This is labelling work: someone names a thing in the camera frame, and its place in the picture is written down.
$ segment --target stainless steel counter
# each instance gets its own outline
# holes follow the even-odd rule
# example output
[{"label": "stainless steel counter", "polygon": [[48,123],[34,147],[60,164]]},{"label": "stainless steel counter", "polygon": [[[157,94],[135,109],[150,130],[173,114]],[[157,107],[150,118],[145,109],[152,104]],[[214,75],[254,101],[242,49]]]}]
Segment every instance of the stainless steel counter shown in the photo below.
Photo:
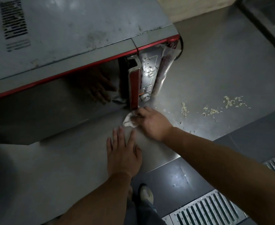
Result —
[{"label": "stainless steel counter", "polygon": [[[176,27],[184,52],[148,105],[175,126],[210,140],[275,111],[275,48],[236,7]],[[248,106],[226,109],[224,96],[241,97]],[[206,105],[222,112],[204,117]],[[0,224],[44,223],[104,182],[105,140],[127,113],[116,111],[29,146],[0,145]],[[137,144],[143,150],[141,172],[178,157],[140,132]]]}]

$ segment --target left hand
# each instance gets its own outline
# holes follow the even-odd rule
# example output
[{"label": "left hand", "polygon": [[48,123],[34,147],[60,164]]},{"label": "left hand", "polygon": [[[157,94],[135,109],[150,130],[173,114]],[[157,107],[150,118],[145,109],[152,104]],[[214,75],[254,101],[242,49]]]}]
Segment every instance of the left hand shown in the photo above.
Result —
[{"label": "left hand", "polygon": [[110,177],[116,173],[126,173],[132,178],[142,165],[142,151],[135,146],[135,130],[132,130],[128,143],[125,143],[122,127],[113,130],[113,140],[107,138],[107,171]]}]

